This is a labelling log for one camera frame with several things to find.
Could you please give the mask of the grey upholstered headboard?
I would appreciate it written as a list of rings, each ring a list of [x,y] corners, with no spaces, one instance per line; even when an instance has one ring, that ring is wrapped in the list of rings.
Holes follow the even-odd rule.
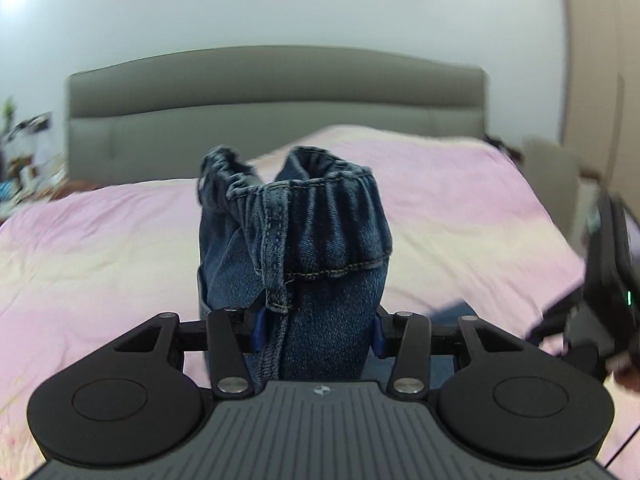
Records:
[[[66,81],[73,180],[194,178],[219,144],[245,159],[334,125],[486,133],[484,70],[373,50],[231,47],[138,58]]]

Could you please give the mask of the blue denim jeans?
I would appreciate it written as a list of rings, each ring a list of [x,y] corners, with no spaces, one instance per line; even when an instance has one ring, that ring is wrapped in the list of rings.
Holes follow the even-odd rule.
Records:
[[[202,162],[198,202],[201,315],[265,308],[262,387],[358,379],[393,251],[372,171],[296,146],[265,182],[218,146]]]

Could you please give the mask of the pink bed sheet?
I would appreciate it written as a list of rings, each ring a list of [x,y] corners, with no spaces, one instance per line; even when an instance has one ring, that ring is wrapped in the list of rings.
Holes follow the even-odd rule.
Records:
[[[1,228],[6,479],[605,479],[639,227],[489,144],[324,129]]]

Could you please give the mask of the beige wardrobe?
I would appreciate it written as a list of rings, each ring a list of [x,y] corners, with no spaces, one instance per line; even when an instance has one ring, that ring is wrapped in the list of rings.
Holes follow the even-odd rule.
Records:
[[[628,202],[639,199],[639,0],[565,0],[563,144]]]

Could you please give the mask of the cluttered bedside table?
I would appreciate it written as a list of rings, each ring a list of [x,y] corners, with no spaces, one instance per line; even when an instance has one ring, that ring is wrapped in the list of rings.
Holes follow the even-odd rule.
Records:
[[[66,181],[66,158],[51,133],[52,113],[17,119],[9,96],[1,104],[1,222],[48,202]]]

